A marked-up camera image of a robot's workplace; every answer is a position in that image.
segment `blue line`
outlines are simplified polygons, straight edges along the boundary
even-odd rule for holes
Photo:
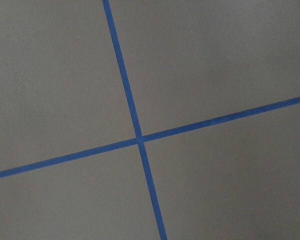
[[[143,165],[144,175],[145,175],[146,183],[148,185],[148,190],[149,190],[149,194],[150,194],[150,198],[151,198],[151,202],[152,202],[152,208],[154,211],[154,216],[155,216],[156,224],[158,227],[160,239],[167,240],[167,234],[166,234],[166,230],[165,230],[165,226],[164,226],[164,221],[163,221],[160,206],[159,206],[159,201],[158,201],[158,197],[157,197],[157,193],[156,193],[154,180],[153,180],[153,177],[151,174],[147,151],[146,151],[145,143],[143,140],[143,135],[142,135],[141,128],[140,128],[140,122],[138,119],[137,110],[136,110],[134,98],[132,95],[132,90],[130,87],[126,66],[124,63],[124,58],[122,56],[122,52],[121,52],[121,48],[120,48],[120,44],[119,44],[119,40],[118,40],[115,22],[114,22],[114,19],[112,16],[109,1],[102,0],[102,2],[103,2],[106,20],[107,20],[107,23],[109,26],[109,31],[110,31],[110,35],[111,35],[111,39],[112,39],[112,43],[113,43],[116,60],[117,60],[121,78],[122,78],[122,83],[123,83],[123,87],[124,87],[126,100],[128,102],[128,106],[129,106],[129,110],[130,110],[132,124],[133,124],[133,128],[134,128],[136,140],[138,143],[138,147],[139,147],[139,152],[140,152],[141,161],[142,161],[142,165]]]
[[[276,109],[280,109],[280,108],[284,108],[284,107],[288,107],[288,106],[292,106],[292,105],[296,105],[296,104],[300,104],[300,97],[296,97],[296,98],[288,99],[285,101],[280,101],[280,102],[272,103],[269,105],[264,105],[264,106],[232,113],[229,115],[212,118],[212,119],[205,120],[205,121],[199,121],[196,123],[172,128],[172,129],[165,130],[165,131],[152,133],[152,134],[143,136],[143,141],[149,142],[152,140],[161,139],[161,138],[169,137],[172,135],[185,133],[185,132],[189,132],[189,131],[200,129],[200,128],[205,128],[205,127],[212,126],[212,125],[222,124],[222,123],[229,122],[232,120],[249,117],[249,116],[256,115],[256,114],[261,114],[264,112],[268,112],[268,111],[272,111],[272,110],[276,110]],[[16,175],[16,174],[20,174],[20,173],[24,173],[24,172],[64,163],[64,162],[68,162],[68,161],[72,161],[72,160],[76,160],[76,159],[81,159],[84,157],[101,154],[104,152],[121,149],[121,148],[125,148],[128,146],[136,145],[136,144],[139,144],[139,142],[137,141],[136,138],[133,138],[133,139],[128,139],[128,140],[124,140],[124,141],[120,141],[120,142],[116,142],[116,143],[112,143],[112,144],[108,144],[108,145],[104,145],[104,146],[99,146],[96,148],[92,148],[92,149],[88,149],[88,150],[84,150],[84,151],[80,151],[80,152],[75,152],[75,153],[72,153],[69,155],[59,156],[56,158],[39,161],[39,162],[35,162],[35,163],[28,164],[28,165],[7,169],[7,170],[3,170],[3,171],[0,171],[0,178],[8,177],[11,175]],[[141,147],[139,146],[139,150],[140,150],[140,152],[146,151],[146,149],[144,148],[144,145]],[[142,155],[144,155],[144,158],[147,158],[147,154],[142,153]],[[144,164],[144,167],[146,169],[150,169],[148,159],[142,163]]]
[[[244,111],[239,111],[239,112],[232,113],[229,115],[219,116],[219,117],[212,118],[212,119],[205,120],[205,121],[199,121],[199,122],[192,123],[189,125],[179,126],[179,127],[172,128],[169,130],[152,133],[152,134],[143,136],[143,141],[149,142],[152,140],[161,139],[161,138],[165,138],[168,136],[185,133],[185,132],[205,128],[205,127],[212,126],[212,125],[222,124],[222,123],[229,122],[232,120],[241,119],[241,118],[245,118],[245,117],[256,115],[256,114],[265,113],[268,111],[288,107],[288,106],[295,105],[295,104],[300,104],[300,97],[292,98],[292,99],[285,100],[285,101],[279,101],[276,103],[272,103],[272,104],[244,110]]]
[[[80,152],[75,152],[75,153],[72,153],[69,155],[59,156],[59,157],[55,157],[52,159],[39,161],[39,162],[31,163],[28,165],[11,168],[8,170],[3,170],[3,171],[0,171],[0,178],[4,178],[4,177],[11,176],[11,175],[16,175],[16,174],[36,170],[36,169],[41,169],[41,168],[45,168],[48,166],[61,164],[64,162],[69,162],[72,160],[81,159],[84,157],[101,154],[104,152],[121,149],[121,148],[125,148],[128,146],[136,145],[136,144],[137,144],[137,139],[133,138],[133,139],[124,140],[124,141],[120,141],[120,142],[116,142],[116,143],[112,143],[112,144],[108,144],[108,145],[104,145],[104,146],[99,146],[96,148],[92,148],[92,149],[88,149],[88,150],[84,150],[84,151],[80,151]]]

